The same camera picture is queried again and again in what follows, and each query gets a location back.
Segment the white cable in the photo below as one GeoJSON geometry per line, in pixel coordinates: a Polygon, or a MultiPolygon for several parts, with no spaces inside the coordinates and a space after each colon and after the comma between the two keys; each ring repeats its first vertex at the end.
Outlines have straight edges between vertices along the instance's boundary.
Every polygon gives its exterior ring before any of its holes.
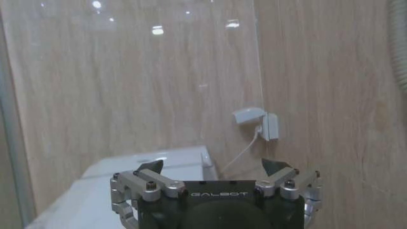
{"type": "Polygon", "coordinates": [[[246,152],[246,150],[249,149],[249,147],[252,146],[252,144],[254,143],[257,137],[258,137],[258,133],[261,133],[261,126],[257,126],[254,129],[254,136],[253,136],[253,140],[250,141],[250,143],[248,144],[248,146],[244,148],[244,150],[240,152],[240,154],[234,157],[234,159],[226,164],[226,166],[222,167],[220,174],[224,173],[224,171],[226,170],[226,168],[234,163],[234,161],[240,158],[240,156],[246,152]]]}

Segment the silver metal bracket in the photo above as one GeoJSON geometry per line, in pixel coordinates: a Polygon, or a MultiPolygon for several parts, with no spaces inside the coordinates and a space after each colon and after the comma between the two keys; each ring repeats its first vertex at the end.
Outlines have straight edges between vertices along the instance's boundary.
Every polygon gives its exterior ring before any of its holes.
{"type": "Polygon", "coordinates": [[[298,173],[296,169],[285,167],[265,180],[256,181],[256,189],[261,191],[264,198],[274,195],[276,188],[280,188],[280,196],[286,200],[304,197],[304,228],[306,228],[312,224],[316,211],[322,206],[322,182],[318,172],[310,170],[298,173]]]}
{"type": "Polygon", "coordinates": [[[157,201],[161,191],[169,198],[178,198],[185,192],[181,181],[168,179],[149,169],[116,173],[109,180],[112,210],[120,215],[120,221],[126,229],[138,229],[138,222],[133,215],[137,201],[157,201]]]}
{"type": "Polygon", "coordinates": [[[285,167],[274,174],[272,174],[266,180],[256,181],[256,189],[261,190],[262,196],[265,198],[272,197],[274,194],[274,189],[280,186],[285,180],[293,178],[296,171],[293,168],[285,167]]]}

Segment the white power adapter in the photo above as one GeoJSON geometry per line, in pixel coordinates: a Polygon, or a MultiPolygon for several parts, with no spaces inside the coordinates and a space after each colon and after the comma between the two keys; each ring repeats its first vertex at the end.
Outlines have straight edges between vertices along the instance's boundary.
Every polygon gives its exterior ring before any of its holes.
{"type": "Polygon", "coordinates": [[[237,124],[261,121],[261,137],[265,141],[278,139],[278,118],[276,114],[266,113],[261,108],[249,107],[233,112],[237,124]]]}

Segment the wooden wall panel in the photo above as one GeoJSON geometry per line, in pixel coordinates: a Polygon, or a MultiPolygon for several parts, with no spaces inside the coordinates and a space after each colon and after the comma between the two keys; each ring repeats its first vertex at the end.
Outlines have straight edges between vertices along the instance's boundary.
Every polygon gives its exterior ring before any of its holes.
{"type": "Polygon", "coordinates": [[[2,112],[0,109],[0,225],[5,229],[22,228],[14,191],[13,170],[8,154],[2,112]]]}
{"type": "Polygon", "coordinates": [[[393,82],[386,1],[254,0],[272,158],[324,175],[313,228],[407,228],[407,97],[393,82]]]}
{"type": "Polygon", "coordinates": [[[205,144],[221,168],[253,134],[232,111],[262,106],[252,1],[97,2],[0,5],[38,213],[108,156],[205,144]]]}

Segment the robotic hand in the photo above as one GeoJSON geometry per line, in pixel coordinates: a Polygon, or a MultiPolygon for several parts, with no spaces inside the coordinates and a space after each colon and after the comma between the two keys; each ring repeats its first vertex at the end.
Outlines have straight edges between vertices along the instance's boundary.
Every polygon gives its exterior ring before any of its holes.
{"type": "Polygon", "coordinates": [[[321,207],[320,174],[264,159],[262,167],[261,181],[176,181],[160,175],[162,161],[142,164],[110,178],[112,210],[126,229],[302,229],[321,207]]]}

